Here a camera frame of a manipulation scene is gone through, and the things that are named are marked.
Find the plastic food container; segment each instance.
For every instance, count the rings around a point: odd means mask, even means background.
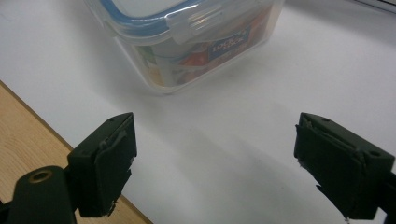
[[[283,0],[85,0],[140,76],[176,91],[267,40]]]

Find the label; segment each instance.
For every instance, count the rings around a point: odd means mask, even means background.
[[[209,46],[209,61],[221,57],[225,53],[237,49],[248,42],[250,27],[229,38],[218,40]]]

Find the white table surface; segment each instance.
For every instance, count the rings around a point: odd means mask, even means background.
[[[0,78],[73,147],[133,111],[123,193],[155,223],[345,223],[293,158],[303,111],[396,154],[396,15],[354,1],[290,0],[268,43],[161,96],[82,0],[0,0]]]

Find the black plastic part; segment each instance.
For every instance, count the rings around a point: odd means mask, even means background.
[[[344,215],[373,219],[395,158],[337,123],[302,113],[294,157]]]
[[[64,169],[43,167],[19,179],[7,223],[76,223]]]
[[[388,224],[396,224],[396,175],[390,174],[382,185],[379,196],[379,207],[387,214]]]
[[[11,203],[0,203],[0,223],[6,223]]]
[[[67,157],[73,205],[82,217],[109,216],[136,157],[134,115],[108,119]]]

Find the wooden edge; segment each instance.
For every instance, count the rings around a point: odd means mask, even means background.
[[[41,124],[43,124],[65,147],[69,150],[73,150],[73,148],[57,133],[53,130],[46,121],[44,121],[37,113],[26,104],[14,91],[12,91],[2,80],[0,80],[0,86],[3,87],[15,100],[18,101],[26,110],[28,110]],[[128,199],[126,199],[123,195],[119,198],[120,201],[125,203],[131,210],[136,212],[139,216],[141,216],[147,223],[152,223],[139,209],[134,206]]]
[[[0,80],[0,86],[2,86],[15,100],[18,101],[30,114],[32,114],[41,124],[43,124],[65,147],[70,151],[73,148],[57,133],[53,130],[46,121],[44,121],[37,113],[26,104],[14,91],[12,91],[2,80]]]

